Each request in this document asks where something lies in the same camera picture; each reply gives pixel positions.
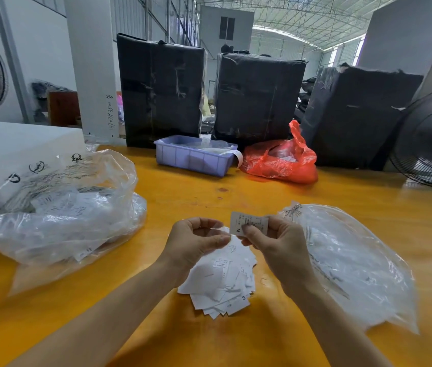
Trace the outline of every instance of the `yellow table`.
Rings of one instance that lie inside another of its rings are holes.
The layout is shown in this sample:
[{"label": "yellow table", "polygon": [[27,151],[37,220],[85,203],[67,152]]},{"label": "yellow table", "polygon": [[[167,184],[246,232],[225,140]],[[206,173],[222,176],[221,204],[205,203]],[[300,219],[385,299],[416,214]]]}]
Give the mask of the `yellow table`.
[{"label": "yellow table", "polygon": [[[396,367],[432,366],[432,188],[398,174],[324,168],[315,185],[256,178],[231,168],[222,179],[159,166],[154,151],[117,148],[136,164],[136,191],[148,201],[144,228],[94,264],[42,288],[7,298],[15,263],[0,254],[0,366],[85,311],[162,251],[173,222],[232,210],[275,213],[292,201],[337,206],[365,224],[413,269],[421,335],[383,324],[368,332]],[[251,306],[212,321],[172,291],[112,366],[326,366],[311,329],[260,253]]]}]

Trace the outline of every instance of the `black wrapped box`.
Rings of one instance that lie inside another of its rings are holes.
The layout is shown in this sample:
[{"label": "black wrapped box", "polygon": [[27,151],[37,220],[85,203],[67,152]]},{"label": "black wrapped box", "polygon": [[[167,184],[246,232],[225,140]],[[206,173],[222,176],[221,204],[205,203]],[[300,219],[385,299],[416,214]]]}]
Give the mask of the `black wrapped box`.
[{"label": "black wrapped box", "polygon": [[382,170],[423,76],[327,67],[317,77],[301,123],[316,165]]},{"label": "black wrapped box", "polygon": [[118,34],[128,147],[171,136],[199,137],[205,50]]},{"label": "black wrapped box", "polygon": [[305,61],[219,54],[212,138],[242,148],[287,139],[305,68]]}]

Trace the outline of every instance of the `blue plastic basket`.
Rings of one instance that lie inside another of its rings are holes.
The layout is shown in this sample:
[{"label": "blue plastic basket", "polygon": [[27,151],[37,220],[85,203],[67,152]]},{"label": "blue plastic basket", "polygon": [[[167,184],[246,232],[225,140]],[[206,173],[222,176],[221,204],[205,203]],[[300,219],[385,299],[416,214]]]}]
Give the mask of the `blue plastic basket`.
[{"label": "blue plastic basket", "polygon": [[[156,140],[153,142],[156,145],[156,161],[161,165],[224,177],[233,162],[234,154],[214,154],[182,146],[197,142],[202,142],[202,139],[185,135],[172,135]],[[237,150],[236,144],[228,144],[232,150]]]}]

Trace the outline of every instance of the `stack of paper tags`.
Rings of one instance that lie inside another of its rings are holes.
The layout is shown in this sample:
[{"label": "stack of paper tags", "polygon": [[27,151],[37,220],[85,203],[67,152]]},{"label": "stack of paper tags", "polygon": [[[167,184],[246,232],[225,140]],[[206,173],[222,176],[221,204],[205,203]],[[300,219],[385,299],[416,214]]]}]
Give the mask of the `stack of paper tags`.
[{"label": "stack of paper tags", "polygon": [[178,288],[189,294],[194,308],[215,319],[229,316],[250,305],[248,298],[255,291],[253,266],[257,263],[249,247],[232,235],[230,243],[203,256]]}]

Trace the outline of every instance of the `white cardboard box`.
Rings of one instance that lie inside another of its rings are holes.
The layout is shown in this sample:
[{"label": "white cardboard box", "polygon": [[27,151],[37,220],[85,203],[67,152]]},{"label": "white cardboard box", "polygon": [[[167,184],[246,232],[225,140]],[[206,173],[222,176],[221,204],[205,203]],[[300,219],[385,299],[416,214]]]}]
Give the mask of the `white cardboard box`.
[{"label": "white cardboard box", "polygon": [[85,154],[81,129],[0,122],[0,185],[25,165],[60,154]]}]

